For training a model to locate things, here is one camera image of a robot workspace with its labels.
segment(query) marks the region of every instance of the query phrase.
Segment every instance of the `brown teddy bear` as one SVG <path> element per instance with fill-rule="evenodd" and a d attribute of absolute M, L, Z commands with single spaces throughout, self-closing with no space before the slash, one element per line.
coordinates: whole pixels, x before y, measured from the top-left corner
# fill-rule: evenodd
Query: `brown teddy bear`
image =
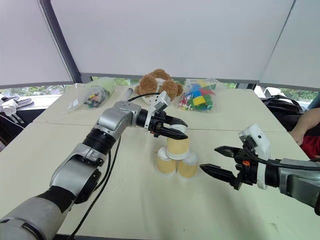
<path fill-rule="evenodd" d="M 153 72 L 144 75 L 141 78 L 139 85 L 135 87 L 134 92 L 139 95 L 156 93 L 158 85 L 156 79 L 165 80 L 165 82 L 159 88 L 158 93 L 166 91 L 171 101 L 173 101 L 175 97 L 180 96 L 184 91 L 181 84 L 175 83 L 168 73 L 166 73 L 163 69 L 158 68 Z"/>

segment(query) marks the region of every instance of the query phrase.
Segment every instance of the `white table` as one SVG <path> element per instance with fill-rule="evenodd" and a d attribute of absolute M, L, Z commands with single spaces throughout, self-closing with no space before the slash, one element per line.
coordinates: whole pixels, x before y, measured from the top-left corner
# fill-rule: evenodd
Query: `white table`
<path fill-rule="evenodd" d="M 127 88 L 117 86 L 111 98 L 100 108 L 82 106 L 66 114 L 69 104 L 77 96 L 73 86 L 33 122 L 93 126 L 105 109 L 122 99 Z M 252 124 L 258 124 L 266 132 L 286 131 L 251 89 L 224 89 L 217 93 L 216 99 L 217 108 L 211 113 L 178 110 L 173 105 L 165 111 L 170 116 L 185 120 L 189 129 L 242 131 Z M 134 102 L 148 109 L 142 99 Z"/>
<path fill-rule="evenodd" d="M 0 216 L 48 189 L 56 167 L 83 141 L 91 126 L 32 123 L 0 153 Z M 265 132 L 272 158 L 307 160 L 286 132 Z M 232 158 L 213 149 L 240 147 L 238 131 L 189 130 L 200 163 L 235 171 Z M 310 240 L 320 234 L 311 207 L 280 194 L 243 184 L 239 191 L 199 170 L 192 182 L 155 171 L 165 137 L 127 128 L 110 181 L 78 234 L 131 239 Z M 70 234 L 87 210 L 75 205 L 59 233 Z"/>

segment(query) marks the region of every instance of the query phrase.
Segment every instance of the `person's hand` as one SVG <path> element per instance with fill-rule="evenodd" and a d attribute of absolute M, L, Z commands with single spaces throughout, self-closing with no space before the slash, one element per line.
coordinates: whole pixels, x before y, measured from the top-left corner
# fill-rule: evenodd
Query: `person's hand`
<path fill-rule="evenodd" d="M 302 145 L 302 143 L 304 142 L 304 135 L 305 135 L 303 132 L 292 130 L 289 132 L 289 134 L 293 137 L 293 139 L 299 146 Z"/>

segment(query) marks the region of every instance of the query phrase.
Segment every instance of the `black cable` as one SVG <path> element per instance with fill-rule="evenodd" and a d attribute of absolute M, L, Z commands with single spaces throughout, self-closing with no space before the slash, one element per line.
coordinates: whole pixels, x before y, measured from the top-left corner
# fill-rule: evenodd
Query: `black cable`
<path fill-rule="evenodd" d="M 108 166 L 106 168 L 106 171 L 104 173 L 104 176 L 102 178 L 102 180 L 95 186 L 94 190 L 97 190 L 98 188 L 100 188 L 100 186 L 102 185 L 102 183 L 106 180 L 107 176 L 108 176 L 108 173 L 109 173 L 109 170 L 110 170 L 110 165 L 111 165 L 111 151 L 109 151 L 108 153 Z"/>
<path fill-rule="evenodd" d="M 256 160 L 257 162 L 261 164 L 265 164 L 268 166 L 278 167 L 278 168 L 284 168 L 284 169 L 297 169 L 297 170 L 306 170 L 306 171 L 320 171 L 320 166 L 299 166 L 299 165 L 292 165 L 292 164 L 284 164 L 284 163 L 278 163 L 278 162 L 270 162 L 269 160 L 264 160 L 262 158 L 257 157 L 254 155 L 251 150 L 250 146 L 244 144 L 243 149 L 246 154 L 249 155 L 252 159 Z"/>
<path fill-rule="evenodd" d="M 131 102 L 135 99 L 138 99 L 138 98 L 141 98 L 141 97 L 145 97 L 145 96 L 150 96 L 150 95 L 159 95 L 160 93 L 159 92 L 152 92 L 152 93 L 145 93 L 145 94 L 141 94 L 141 95 L 138 95 L 138 96 L 135 96 L 135 97 L 132 97 L 128 100 L 128 102 Z"/>
<path fill-rule="evenodd" d="M 109 174 L 101 188 L 101 190 L 99 191 L 99 193 L 97 194 L 97 196 L 95 197 L 95 199 L 93 200 L 93 202 L 91 203 L 91 205 L 89 206 L 88 210 L 85 212 L 84 216 L 82 217 L 81 221 L 79 222 L 78 226 L 75 228 L 75 230 L 73 231 L 73 233 L 68 237 L 67 240 L 74 240 L 75 238 L 75 235 L 76 233 L 78 232 L 78 230 L 81 228 L 82 224 L 84 223 L 84 221 L 86 220 L 87 216 L 89 215 L 91 209 L 93 208 L 93 206 L 95 205 L 95 203 L 97 202 L 98 198 L 100 197 L 100 195 L 102 194 L 102 192 L 104 191 L 104 189 L 106 188 L 107 186 L 107 183 L 109 181 L 109 178 L 110 178 L 110 175 L 112 173 L 112 170 L 114 169 L 114 165 L 115 165 L 115 162 L 116 162 L 116 158 L 117 158 L 117 154 L 118 154 L 118 150 L 119 150 L 119 145 L 120 145 L 120 141 L 121 141 L 121 136 L 119 137 L 119 140 L 118 140 L 118 144 L 116 146 L 116 149 L 115 149 L 115 153 L 114 153 L 114 157 L 113 157 L 113 162 L 112 162 L 112 165 L 110 167 L 110 171 L 109 171 Z"/>

